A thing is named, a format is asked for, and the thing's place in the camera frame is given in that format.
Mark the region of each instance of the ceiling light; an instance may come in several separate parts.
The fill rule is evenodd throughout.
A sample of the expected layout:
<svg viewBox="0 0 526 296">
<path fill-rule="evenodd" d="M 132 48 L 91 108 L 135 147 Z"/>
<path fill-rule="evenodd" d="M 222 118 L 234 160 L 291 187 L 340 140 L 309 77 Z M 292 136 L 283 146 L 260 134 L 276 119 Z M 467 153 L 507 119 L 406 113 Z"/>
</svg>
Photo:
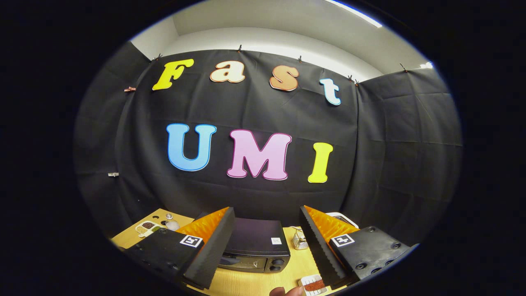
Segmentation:
<svg viewBox="0 0 526 296">
<path fill-rule="evenodd" d="M 420 65 L 421 68 L 429 68 L 429 69 L 433 69 L 433 64 L 431 62 L 427 62 L 425 64 L 421 64 Z"/>
<path fill-rule="evenodd" d="M 341 4 L 340 2 L 336 2 L 336 1 L 333 1 L 333 0 L 325 0 L 325 1 L 327 1 L 329 3 L 333 3 L 336 6 L 339 6 L 339 7 L 343 8 L 343 9 L 349 11 L 349 12 L 352 12 L 352 13 L 356 14 L 357 16 L 365 19 L 370 24 L 374 25 L 376 28 L 380 28 L 382 26 L 377 21 L 375 21 L 374 19 L 368 17 L 367 15 L 365 15 L 365 14 L 363 14 L 363 13 L 357 11 L 357 10 L 352 9 L 351 7 L 349 7 L 349 6 L 345 5 L 345 4 Z"/>
</svg>

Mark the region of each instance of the wooden table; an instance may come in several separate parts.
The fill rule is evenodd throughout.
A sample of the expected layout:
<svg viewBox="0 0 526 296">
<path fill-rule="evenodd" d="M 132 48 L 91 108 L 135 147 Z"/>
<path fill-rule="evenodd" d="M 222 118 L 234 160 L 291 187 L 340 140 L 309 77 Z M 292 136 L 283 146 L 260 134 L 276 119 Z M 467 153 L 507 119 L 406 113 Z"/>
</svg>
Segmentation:
<svg viewBox="0 0 526 296">
<path fill-rule="evenodd" d="M 167 213 L 171 212 L 158 209 L 112 238 L 113 243 L 125 249 L 130 248 L 143 239 L 138 236 L 139 233 L 135 231 L 135 226 L 139 225 L 144 220 L 150 220 L 160 224 L 161 221 L 166 220 Z M 181 227 L 194 220 L 176 213 L 171 214 L 173 220 L 177 221 Z M 285 227 L 283 228 L 283 231 L 285 232 L 285 238 L 287 239 L 290 249 L 290 260 L 283 271 L 279 273 L 250 273 L 217 268 L 210 289 L 202 291 L 189 287 L 212 296 L 268 296 L 270 290 L 276 287 L 284 287 L 285 291 L 289 291 L 298 286 L 298 280 L 301 278 L 308 275 L 319 274 L 310 249 L 294 249 L 292 238 L 294 237 L 296 230 L 294 228 Z M 333 292 L 334 291 L 332 291 L 330 287 L 327 287 L 327 292 L 320 294 L 320 296 L 329 295 Z"/>
</svg>

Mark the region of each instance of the black fabric backdrop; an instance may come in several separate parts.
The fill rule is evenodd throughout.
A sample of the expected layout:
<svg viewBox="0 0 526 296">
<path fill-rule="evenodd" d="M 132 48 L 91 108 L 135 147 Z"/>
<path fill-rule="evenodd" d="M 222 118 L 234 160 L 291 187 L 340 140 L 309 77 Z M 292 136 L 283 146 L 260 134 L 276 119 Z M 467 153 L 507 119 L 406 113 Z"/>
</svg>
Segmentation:
<svg viewBox="0 0 526 296">
<path fill-rule="evenodd" d="M 151 90 L 166 63 L 188 58 L 194 65 L 169 89 Z M 212 82 L 215 65 L 228 60 L 244 63 L 245 80 Z M 270 87 L 278 65 L 298 69 L 296 90 Z M 319 66 L 250 51 L 182 53 L 148 64 L 131 43 L 105 69 L 83 101 L 75 158 L 80 189 L 108 237 L 157 208 L 196 217 L 233 206 L 237 217 L 297 225 L 298 208 L 306 204 L 340 211 L 360 226 L 376 225 L 414 244 L 452 196 L 460 169 L 460 126 L 453 100 L 435 71 L 393 73 L 356 87 Z M 321 78 L 339 86 L 341 105 L 326 101 Z M 128 86 L 137 91 L 123 92 Z M 190 127 L 184 146 L 189 159 L 197 156 L 195 126 L 217 127 L 204 169 L 187 172 L 170 163 L 166 126 L 171 123 Z M 291 135 L 288 178 L 228 177 L 234 148 L 229 133 L 234 129 L 251 130 L 260 148 L 272 133 Z M 323 184 L 307 181 L 316 142 L 333 146 Z M 119 177 L 108 177 L 108 172 L 119 172 Z"/>
</svg>

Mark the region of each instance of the oven door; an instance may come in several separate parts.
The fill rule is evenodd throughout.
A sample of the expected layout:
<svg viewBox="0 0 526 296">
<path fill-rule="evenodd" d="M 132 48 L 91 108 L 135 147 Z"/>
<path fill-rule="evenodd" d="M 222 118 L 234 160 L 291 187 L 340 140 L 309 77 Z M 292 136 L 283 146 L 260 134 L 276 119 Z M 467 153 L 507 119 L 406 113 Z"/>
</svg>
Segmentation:
<svg viewBox="0 0 526 296">
<path fill-rule="evenodd" d="M 226 256 L 219 261 L 219 267 L 245 272 L 265 272 L 267 258 Z"/>
</svg>

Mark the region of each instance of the blue letter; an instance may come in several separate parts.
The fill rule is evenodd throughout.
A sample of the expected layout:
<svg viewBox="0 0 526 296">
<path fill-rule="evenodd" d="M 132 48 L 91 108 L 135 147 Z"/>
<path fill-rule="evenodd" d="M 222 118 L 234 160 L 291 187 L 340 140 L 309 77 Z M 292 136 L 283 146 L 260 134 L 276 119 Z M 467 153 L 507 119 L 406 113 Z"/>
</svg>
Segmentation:
<svg viewBox="0 0 526 296">
<path fill-rule="evenodd" d="M 332 105 L 338 106 L 341 104 L 341 100 L 336 97 L 336 92 L 340 90 L 340 88 L 334 84 L 332 79 L 325 78 L 320 79 L 320 83 L 323 84 L 323 90 L 325 91 L 325 98 L 331 103 Z"/>
<path fill-rule="evenodd" d="M 168 159 L 178 169 L 183 171 L 199 171 L 206 167 L 210 160 L 210 142 L 217 128 L 209 124 L 199 124 L 196 132 L 199 134 L 199 149 L 195 159 L 183 155 L 185 134 L 190 128 L 186 124 L 173 123 L 166 127 L 168 132 Z"/>
</svg>

